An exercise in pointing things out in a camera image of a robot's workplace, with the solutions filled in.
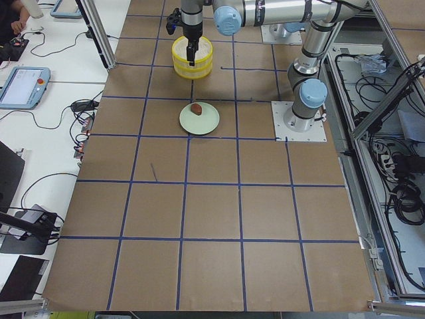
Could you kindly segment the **person forearm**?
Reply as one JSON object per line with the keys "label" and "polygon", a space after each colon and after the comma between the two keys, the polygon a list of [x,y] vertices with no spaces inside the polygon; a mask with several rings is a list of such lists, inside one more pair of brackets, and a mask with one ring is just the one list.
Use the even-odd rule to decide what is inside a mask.
{"label": "person forearm", "polygon": [[11,28],[14,34],[18,35],[25,29],[30,15],[20,0],[14,0],[11,3],[10,8],[19,16],[17,21],[11,23]]}

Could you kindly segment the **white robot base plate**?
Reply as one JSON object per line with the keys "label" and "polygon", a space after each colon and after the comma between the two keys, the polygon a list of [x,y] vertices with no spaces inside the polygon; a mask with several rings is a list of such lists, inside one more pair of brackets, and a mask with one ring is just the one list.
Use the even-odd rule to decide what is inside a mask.
{"label": "white robot base plate", "polygon": [[326,134],[317,109],[310,119],[298,118],[292,110],[292,101],[272,101],[274,131],[278,142],[326,142]]}

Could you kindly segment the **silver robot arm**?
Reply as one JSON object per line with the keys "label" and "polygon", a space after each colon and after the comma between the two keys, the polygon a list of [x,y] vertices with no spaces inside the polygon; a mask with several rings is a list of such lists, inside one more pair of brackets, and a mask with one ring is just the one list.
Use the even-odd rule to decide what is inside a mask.
{"label": "silver robot arm", "polygon": [[167,18],[172,35],[182,27],[187,38],[187,60],[195,64],[199,39],[203,34],[203,7],[211,6],[217,30],[231,36],[243,27],[268,26],[282,33],[294,33],[307,27],[300,55],[290,65],[288,80],[294,103],[284,114],[285,125],[294,132],[308,131],[317,110],[327,98],[327,87],[319,80],[319,63],[327,54],[337,23],[342,23],[366,6],[366,1],[182,1]]}

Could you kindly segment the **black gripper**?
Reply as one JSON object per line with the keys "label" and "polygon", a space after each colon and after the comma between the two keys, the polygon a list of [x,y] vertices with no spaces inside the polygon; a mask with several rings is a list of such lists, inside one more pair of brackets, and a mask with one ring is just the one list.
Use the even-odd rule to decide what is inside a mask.
{"label": "black gripper", "polygon": [[195,56],[198,51],[198,40],[203,35],[203,24],[188,25],[183,23],[183,35],[188,39],[186,46],[187,61],[190,66],[195,66]]}

